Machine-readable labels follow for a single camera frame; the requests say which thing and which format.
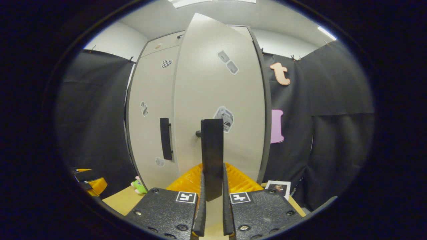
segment black door handle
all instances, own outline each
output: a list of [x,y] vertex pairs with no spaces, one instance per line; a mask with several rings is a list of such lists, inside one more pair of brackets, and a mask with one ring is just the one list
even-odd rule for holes
[[169,132],[169,118],[160,118],[160,136],[161,136],[161,147],[163,149],[163,159],[172,161],[172,149],[170,147],[170,132]]

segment cabinet door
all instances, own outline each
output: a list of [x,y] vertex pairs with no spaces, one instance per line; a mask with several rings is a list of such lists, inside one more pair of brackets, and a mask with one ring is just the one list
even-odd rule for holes
[[200,121],[213,118],[224,106],[233,117],[229,132],[224,133],[224,161],[257,180],[265,138],[265,99],[260,63],[250,39],[195,14],[181,44],[174,100],[173,145],[181,174],[202,162],[200,138],[195,135]]
[[129,144],[137,170],[148,189],[166,188],[179,177],[176,162],[164,160],[160,134],[160,118],[169,118],[171,122],[173,117],[173,80],[178,50],[176,46],[142,57],[130,86]]

